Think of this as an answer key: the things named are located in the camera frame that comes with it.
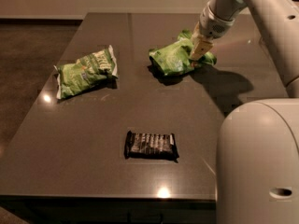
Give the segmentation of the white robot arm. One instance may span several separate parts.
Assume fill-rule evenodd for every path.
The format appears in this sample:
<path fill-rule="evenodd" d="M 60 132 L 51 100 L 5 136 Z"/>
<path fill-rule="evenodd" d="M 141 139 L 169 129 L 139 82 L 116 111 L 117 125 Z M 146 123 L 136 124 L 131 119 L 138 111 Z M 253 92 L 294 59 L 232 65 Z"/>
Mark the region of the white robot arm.
<path fill-rule="evenodd" d="M 193 32 L 199 59 L 247 8 L 288 94 L 224 120 L 216 154 L 217 224 L 299 224 L 299 10 L 292 0 L 210 0 Z"/>

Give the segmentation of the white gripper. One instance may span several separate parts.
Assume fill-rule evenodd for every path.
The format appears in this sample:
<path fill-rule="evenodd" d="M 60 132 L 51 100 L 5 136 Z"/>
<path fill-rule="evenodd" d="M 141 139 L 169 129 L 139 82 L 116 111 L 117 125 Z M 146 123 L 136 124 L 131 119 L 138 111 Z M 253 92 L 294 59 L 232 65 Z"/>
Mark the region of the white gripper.
<path fill-rule="evenodd" d="M 198 61 L 209 52 L 213 47 L 212 39 L 223 37 L 234 23 L 235 20 L 226 21 L 219 18 L 213 13 L 210 5 L 206 5 L 192 33 L 193 47 L 190 59 Z"/>

